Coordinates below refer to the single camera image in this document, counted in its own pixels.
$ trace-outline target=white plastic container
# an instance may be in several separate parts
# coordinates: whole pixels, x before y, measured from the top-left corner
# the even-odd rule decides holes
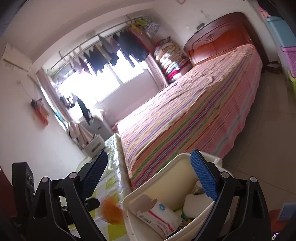
[[[227,171],[222,168],[222,159],[204,152],[201,152],[206,161],[213,162],[218,169]],[[147,224],[132,214],[129,205],[142,194],[148,195],[150,198],[158,198],[168,208],[175,211],[183,207],[185,197],[191,193],[198,178],[191,166],[190,155],[182,153],[176,156],[155,176],[150,178],[146,183],[138,189],[130,193],[123,200],[124,223],[127,234],[131,241],[162,241],[158,235]],[[191,240],[202,225],[208,215],[213,202],[190,224],[182,230],[166,239],[166,241],[185,241]]]

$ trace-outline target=small bed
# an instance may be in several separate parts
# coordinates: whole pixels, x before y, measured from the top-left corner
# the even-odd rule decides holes
[[[195,67],[118,123],[133,190],[180,153],[224,157],[254,101],[266,54],[245,15],[209,23],[184,50]]]

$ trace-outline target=air conditioner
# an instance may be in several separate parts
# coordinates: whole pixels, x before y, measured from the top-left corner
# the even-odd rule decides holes
[[[9,43],[2,45],[2,49],[4,51],[2,50],[1,65],[4,64],[8,68],[26,75],[30,72],[32,61],[28,57]]]

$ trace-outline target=white wall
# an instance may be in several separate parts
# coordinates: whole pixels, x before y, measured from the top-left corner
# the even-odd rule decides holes
[[[34,174],[35,189],[44,176],[52,180],[65,178],[85,158],[51,111],[49,125],[44,126],[30,106],[31,98],[17,81],[21,81],[32,98],[42,94],[33,82],[0,66],[0,165],[12,181],[13,162],[28,162]],[[46,100],[43,103],[50,110]]]
[[[180,5],[173,0],[157,0],[151,14],[163,26],[160,29],[159,37],[171,35],[180,46],[184,46],[199,24],[207,24],[231,12],[242,12],[247,16],[265,48],[269,60],[278,60],[276,46],[270,33],[248,1],[187,0],[183,5]]]
[[[148,70],[108,95],[96,108],[106,112],[106,121],[112,127],[159,92]]]

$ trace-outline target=metal screw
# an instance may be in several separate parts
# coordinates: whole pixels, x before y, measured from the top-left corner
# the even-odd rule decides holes
[[[222,172],[221,176],[224,178],[229,178],[229,173],[228,172]]]
[[[42,181],[43,183],[47,182],[47,181],[48,181],[48,177],[44,177],[44,178],[42,178],[41,181]]]
[[[75,177],[77,177],[77,173],[76,172],[70,173],[69,177],[74,179]]]
[[[251,182],[253,182],[253,183],[257,182],[257,179],[256,179],[255,177],[251,177],[250,180],[251,180]]]

